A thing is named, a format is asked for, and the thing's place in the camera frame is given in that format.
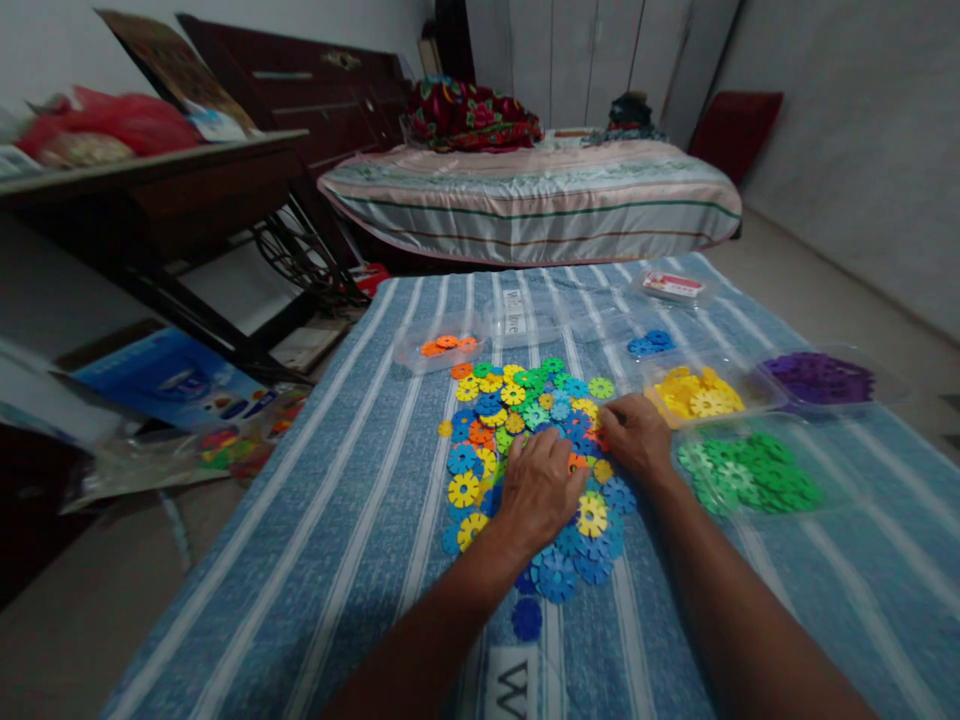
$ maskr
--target floor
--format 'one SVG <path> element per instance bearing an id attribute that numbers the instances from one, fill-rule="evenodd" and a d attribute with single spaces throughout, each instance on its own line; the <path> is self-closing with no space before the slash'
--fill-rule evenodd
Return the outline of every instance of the floor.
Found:
<path id="1" fill-rule="evenodd" d="M 810 339 L 852 342 L 906 377 L 916 396 L 895 411 L 960 462 L 944 440 L 960 434 L 960 414 L 940 399 L 960 391 L 956 346 L 753 213 L 741 241 L 708 257 Z M 175 497 L 199 558 L 243 490 L 224 480 Z M 159 503 L 118 503 L 0 614 L 0 717 L 95 717 L 183 581 Z"/>

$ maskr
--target tray of green blocks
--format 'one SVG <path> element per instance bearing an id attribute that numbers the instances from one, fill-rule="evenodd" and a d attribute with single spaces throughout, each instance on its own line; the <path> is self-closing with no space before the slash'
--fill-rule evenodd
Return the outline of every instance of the tray of green blocks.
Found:
<path id="1" fill-rule="evenodd" d="M 862 483 L 829 425 L 769 413 L 681 430 L 674 462 L 718 517 L 809 515 L 862 503 Z"/>

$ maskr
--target wooden headboard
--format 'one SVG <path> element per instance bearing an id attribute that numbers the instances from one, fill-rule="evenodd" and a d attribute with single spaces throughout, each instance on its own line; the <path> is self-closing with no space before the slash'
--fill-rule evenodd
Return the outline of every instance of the wooden headboard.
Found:
<path id="1" fill-rule="evenodd" d="M 194 47 L 261 130 L 305 128 L 297 146 L 310 176 L 293 194 L 344 267 L 355 264 L 317 177 L 356 152 L 381 152 L 403 142 L 400 116 L 411 84 L 390 53 L 329 45 L 258 30 L 177 20 Z"/>

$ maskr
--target wooden table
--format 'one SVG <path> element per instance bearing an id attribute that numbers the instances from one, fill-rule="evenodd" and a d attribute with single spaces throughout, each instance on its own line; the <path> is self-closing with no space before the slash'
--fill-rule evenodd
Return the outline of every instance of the wooden table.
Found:
<path id="1" fill-rule="evenodd" d="M 247 141 L 0 183 L 0 211 L 12 212 L 257 379 L 302 382 L 302 375 L 278 363 L 268 350 L 313 314 L 310 293 L 302 293 L 248 336 L 168 268 L 186 257 L 222 254 L 227 238 L 286 205 L 290 184 L 304 177 L 295 145 L 308 134 L 270 132 Z M 352 287 L 349 275 L 326 260 Z"/>

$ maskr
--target red chair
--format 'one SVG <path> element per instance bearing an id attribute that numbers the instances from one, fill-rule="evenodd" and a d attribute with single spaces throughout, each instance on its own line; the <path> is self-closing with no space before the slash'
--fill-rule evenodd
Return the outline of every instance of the red chair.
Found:
<path id="1" fill-rule="evenodd" d="M 783 93 L 717 93 L 700 120 L 690 154 L 739 186 L 770 136 L 782 104 Z"/>

